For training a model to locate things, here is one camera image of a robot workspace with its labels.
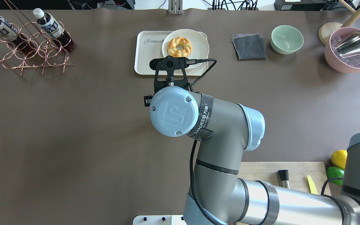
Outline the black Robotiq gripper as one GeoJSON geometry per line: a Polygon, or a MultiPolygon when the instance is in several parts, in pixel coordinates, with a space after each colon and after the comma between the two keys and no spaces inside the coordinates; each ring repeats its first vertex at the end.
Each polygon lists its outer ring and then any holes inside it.
{"type": "Polygon", "coordinates": [[[145,95],[144,96],[144,107],[149,107],[154,95],[145,95]]]}

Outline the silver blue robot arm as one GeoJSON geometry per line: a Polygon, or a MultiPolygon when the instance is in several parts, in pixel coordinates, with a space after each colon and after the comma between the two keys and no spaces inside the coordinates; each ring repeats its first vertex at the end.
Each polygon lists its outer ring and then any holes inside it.
{"type": "Polygon", "coordinates": [[[268,182],[278,162],[241,161],[243,151],[256,149],[264,136],[259,111],[212,96],[168,86],[144,105],[154,128],[169,137],[188,135],[200,142],[194,160],[184,220],[187,225],[360,225],[360,133],[347,148],[346,170],[339,195],[319,195],[268,182]]]}

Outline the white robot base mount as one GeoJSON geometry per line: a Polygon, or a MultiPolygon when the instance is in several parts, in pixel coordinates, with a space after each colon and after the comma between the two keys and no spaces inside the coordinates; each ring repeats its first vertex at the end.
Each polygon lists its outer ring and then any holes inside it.
{"type": "Polygon", "coordinates": [[[139,215],[133,225],[186,225],[183,215],[139,215]]]}

